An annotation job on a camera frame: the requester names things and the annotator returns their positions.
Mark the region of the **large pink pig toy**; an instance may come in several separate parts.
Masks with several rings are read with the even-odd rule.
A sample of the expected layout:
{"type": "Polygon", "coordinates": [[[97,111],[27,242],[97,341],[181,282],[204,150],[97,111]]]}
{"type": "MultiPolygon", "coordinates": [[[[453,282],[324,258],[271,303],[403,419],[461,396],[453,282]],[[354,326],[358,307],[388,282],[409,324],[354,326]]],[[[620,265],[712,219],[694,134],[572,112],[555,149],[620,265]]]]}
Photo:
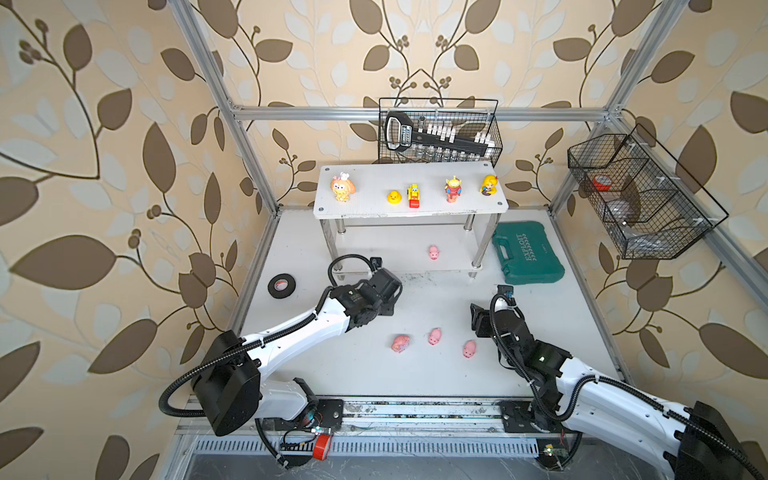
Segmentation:
{"type": "Polygon", "coordinates": [[[391,349],[395,353],[402,353],[408,348],[408,346],[410,345],[410,341],[411,341],[411,338],[408,335],[399,335],[393,340],[391,349]]]}

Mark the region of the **yellow rubber duck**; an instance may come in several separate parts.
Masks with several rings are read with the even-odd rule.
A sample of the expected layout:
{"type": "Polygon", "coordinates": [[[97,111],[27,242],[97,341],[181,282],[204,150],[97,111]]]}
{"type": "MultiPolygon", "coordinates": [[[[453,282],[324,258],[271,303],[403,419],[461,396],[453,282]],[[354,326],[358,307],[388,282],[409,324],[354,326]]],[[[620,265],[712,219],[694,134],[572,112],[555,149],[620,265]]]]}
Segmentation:
{"type": "Polygon", "coordinates": [[[397,190],[392,190],[387,196],[387,201],[392,205],[397,205],[402,201],[402,195],[397,190]]]}

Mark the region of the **orange cat toy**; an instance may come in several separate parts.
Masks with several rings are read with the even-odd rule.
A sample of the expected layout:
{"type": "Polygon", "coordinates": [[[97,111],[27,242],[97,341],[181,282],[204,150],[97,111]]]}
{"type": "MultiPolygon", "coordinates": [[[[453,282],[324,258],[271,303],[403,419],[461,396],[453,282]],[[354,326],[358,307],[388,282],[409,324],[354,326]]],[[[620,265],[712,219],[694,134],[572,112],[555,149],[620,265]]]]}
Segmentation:
{"type": "Polygon", "coordinates": [[[356,193],[356,186],[350,179],[350,175],[346,172],[341,172],[334,176],[330,186],[338,202],[346,203],[356,193]]]}

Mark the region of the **yellow red toy car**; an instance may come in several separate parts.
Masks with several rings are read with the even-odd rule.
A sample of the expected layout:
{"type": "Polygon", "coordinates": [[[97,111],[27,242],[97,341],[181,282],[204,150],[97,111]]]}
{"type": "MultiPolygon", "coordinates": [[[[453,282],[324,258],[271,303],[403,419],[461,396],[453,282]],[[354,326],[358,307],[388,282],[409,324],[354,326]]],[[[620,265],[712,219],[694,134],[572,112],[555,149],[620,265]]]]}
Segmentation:
{"type": "Polygon", "coordinates": [[[420,207],[420,189],[417,184],[411,184],[407,189],[408,206],[412,209],[420,207]]]}

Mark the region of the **alien figure toy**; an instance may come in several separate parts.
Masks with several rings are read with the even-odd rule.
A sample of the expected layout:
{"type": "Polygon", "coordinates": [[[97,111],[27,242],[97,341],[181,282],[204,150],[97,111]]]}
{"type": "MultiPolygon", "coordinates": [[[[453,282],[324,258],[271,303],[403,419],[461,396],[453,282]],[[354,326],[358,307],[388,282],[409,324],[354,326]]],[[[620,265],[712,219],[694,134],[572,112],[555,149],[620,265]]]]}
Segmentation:
{"type": "Polygon", "coordinates": [[[453,176],[451,179],[447,179],[445,183],[446,201],[448,203],[455,203],[462,193],[462,181],[453,176]]]}

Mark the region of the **yellow bear toy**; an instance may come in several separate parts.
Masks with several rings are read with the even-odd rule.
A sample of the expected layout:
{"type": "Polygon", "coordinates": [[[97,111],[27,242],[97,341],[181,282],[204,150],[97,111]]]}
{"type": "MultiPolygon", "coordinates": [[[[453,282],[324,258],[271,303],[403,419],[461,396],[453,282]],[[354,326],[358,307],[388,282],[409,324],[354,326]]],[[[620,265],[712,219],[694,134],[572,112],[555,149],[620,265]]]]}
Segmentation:
{"type": "Polygon", "coordinates": [[[481,194],[483,196],[492,196],[497,192],[498,177],[495,175],[486,176],[481,184],[481,194]]]}

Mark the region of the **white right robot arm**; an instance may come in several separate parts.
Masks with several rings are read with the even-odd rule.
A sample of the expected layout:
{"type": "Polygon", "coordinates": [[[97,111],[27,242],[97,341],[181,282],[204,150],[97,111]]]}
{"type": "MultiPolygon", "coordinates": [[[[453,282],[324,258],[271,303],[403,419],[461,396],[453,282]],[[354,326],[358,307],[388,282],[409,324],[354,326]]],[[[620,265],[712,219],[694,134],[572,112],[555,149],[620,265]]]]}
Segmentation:
{"type": "Polygon", "coordinates": [[[536,339],[512,298],[495,295],[489,307],[472,304],[470,313],[475,335],[492,340],[501,366],[530,389],[528,420],[539,429],[594,437],[668,479],[762,478],[714,407],[653,396],[536,339]]]}

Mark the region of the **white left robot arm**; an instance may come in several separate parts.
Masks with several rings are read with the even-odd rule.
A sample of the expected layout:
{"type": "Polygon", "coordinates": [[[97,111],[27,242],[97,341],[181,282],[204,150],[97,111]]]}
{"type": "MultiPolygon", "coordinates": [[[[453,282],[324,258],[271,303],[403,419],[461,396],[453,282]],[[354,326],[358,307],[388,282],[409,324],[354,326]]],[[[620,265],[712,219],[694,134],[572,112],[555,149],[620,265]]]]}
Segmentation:
{"type": "Polygon", "coordinates": [[[273,329],[219,335],[204,359],[213,365],[191,380],[214,434],[229,435],[253,419],[312,424],[318,400],[306,381],[270,376],[322,342],[393,315],[401,293],[402,282],[382,268],[354,285],[327,287],[316,307],[273,329]]]}

